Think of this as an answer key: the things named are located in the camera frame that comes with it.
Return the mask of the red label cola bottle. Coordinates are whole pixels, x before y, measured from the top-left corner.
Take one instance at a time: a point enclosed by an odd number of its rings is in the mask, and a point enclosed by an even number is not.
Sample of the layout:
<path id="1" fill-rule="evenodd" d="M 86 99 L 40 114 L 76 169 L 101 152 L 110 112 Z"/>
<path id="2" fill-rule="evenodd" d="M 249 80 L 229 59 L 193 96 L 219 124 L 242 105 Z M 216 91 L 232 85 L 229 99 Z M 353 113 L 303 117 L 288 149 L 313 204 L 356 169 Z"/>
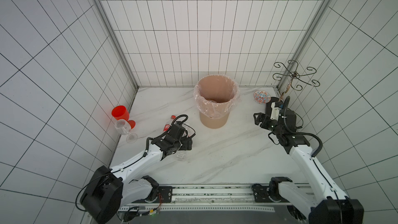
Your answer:
<path id="1" fill-rule="evenodd" d="M 174 121 L 175 118 L 176 118 L 175 115 L 172 115 L 172 116 L 170 117 L 170 119 L 166 122 L 166 124 L 165 124 L 165 126 L 164 126 L 164 128 L 163 128 L 163 132 L 167 131 L 167 130 L 171 127 L 172 122 Z"/>

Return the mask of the clear bottle white cap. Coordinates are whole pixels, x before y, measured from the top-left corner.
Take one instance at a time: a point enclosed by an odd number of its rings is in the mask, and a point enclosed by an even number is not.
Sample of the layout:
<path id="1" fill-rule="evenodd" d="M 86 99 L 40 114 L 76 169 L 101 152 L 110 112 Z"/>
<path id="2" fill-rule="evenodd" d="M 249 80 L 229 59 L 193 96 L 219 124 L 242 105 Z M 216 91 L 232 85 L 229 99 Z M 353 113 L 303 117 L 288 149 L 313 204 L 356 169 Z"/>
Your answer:
<path id="1" fill-rule="evenodd" d="M 185 150 L 179 150 L 176 152 L 176 157 L 178 161 L 183 161 L 186 157 L 186 151 Z"/>

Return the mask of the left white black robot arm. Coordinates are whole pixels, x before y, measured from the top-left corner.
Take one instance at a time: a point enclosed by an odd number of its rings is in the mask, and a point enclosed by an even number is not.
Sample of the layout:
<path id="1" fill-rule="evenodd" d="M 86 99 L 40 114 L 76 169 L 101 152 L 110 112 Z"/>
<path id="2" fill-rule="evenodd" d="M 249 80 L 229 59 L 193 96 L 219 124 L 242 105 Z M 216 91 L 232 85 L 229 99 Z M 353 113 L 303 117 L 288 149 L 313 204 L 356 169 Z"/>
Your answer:
<path id="1" fill-rule="evenodd" d="M 178 151 L 191 150 L 195 135 L 194 128 L 184 121 L 174 120 L 162 134 L 147 138 L 144 151 L 118 166 L 99 167 L 78 193 L 76 207 L 88 212 L 98 224 L 105 224 L 122 206 L 160 199 L 159 183 L 142 173 Z"/>

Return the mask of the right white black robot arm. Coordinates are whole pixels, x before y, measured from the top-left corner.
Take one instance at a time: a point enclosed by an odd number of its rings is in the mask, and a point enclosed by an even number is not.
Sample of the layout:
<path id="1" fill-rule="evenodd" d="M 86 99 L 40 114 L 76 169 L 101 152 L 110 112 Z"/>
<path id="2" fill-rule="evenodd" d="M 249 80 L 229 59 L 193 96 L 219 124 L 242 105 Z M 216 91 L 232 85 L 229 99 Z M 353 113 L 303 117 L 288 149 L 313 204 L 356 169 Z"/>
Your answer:
<path id="1" fill-rule="evenodd" d="M 303 172 L 314 195 L 309 196 L 290 178 L 279 176 L 271 178 L 268 186 L 252 186 L 255 201 L 287 201 L 310 224 L 361 224 L 364 218 L 362 204 L 340 189 L 316 157 L 322 143 L 316 150 L 310 147 L 306 139 L 308 133 L 297 132 L 296 114 L 286 103 L 274 102 L 271 109 L 270 115 L 255 113 L 255 124 L 277 137 L 278 144 Z"/>

